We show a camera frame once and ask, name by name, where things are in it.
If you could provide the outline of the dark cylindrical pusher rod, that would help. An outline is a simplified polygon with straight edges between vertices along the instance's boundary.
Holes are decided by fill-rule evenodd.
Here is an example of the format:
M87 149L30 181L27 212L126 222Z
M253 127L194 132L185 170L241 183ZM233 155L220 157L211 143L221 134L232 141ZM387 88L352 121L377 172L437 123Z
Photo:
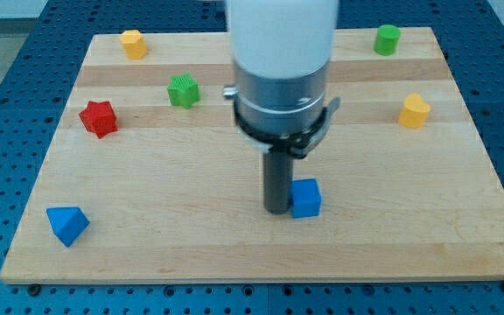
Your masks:
M291 207L293 158L274 151L262 156L263 204L271 214L285 214Z

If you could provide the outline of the silver flange with black clamp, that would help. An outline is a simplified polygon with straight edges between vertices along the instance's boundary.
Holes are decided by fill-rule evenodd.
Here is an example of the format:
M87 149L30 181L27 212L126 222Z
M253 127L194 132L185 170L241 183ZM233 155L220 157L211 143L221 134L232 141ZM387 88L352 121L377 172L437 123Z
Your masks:
M233 102L237 127L264 153L305 158L326 136L340 98L324 104L329 65L306 75L274 79L234 69L235 84L223 88Z

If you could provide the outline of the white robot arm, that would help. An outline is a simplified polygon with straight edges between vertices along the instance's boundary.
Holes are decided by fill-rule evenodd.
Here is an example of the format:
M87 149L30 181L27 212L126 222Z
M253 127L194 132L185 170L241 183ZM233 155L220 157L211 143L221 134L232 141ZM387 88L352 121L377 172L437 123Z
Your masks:
M291 207L293 162L325 137L340 105L325 104L338 0L235 0L226 3L234 63L238 129L262 151L263 204L271 214Z

